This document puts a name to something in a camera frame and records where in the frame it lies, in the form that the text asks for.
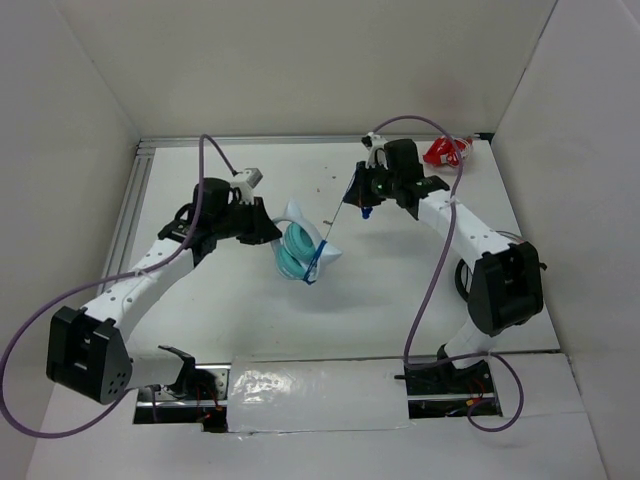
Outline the teal white cat-ear headphones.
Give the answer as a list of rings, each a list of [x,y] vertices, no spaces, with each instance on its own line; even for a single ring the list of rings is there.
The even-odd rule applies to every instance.
[[[313,285],[326,267],[337,261],[343,252],[329,243],[303,214],[299,204],[291,198],[282,215],[272,219],[282,236],[270,242],[279,274],[291,281]]]

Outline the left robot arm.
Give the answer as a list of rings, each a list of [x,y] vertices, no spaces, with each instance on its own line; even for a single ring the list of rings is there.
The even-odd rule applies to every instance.
[[[83,307],[59,309],[50,323],[47,377],[102,405],[150,385],[162,385],[176,399],[193,394],[192,355],[169,345],[135,353],[127,342],[145,314],[219,241],[262,245],[280,238],[254,193],[261,178],[248,168],[229,181],[204,179],[131,271]]]

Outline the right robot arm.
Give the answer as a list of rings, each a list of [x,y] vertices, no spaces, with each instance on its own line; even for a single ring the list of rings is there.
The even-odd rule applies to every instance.
[[[455,197],[436,175],[428,176],[411,139],[387,141],[369,133],[361,140],[368,157],[356,165],[345,203],[364,217],[393,200],[432,228],[471,272],[463,326],[438,351],[436,379],[448,392],[460,391],[471,371],[506,329],[521,326],[543,309],[541,264],[536,248],[491,229]]]

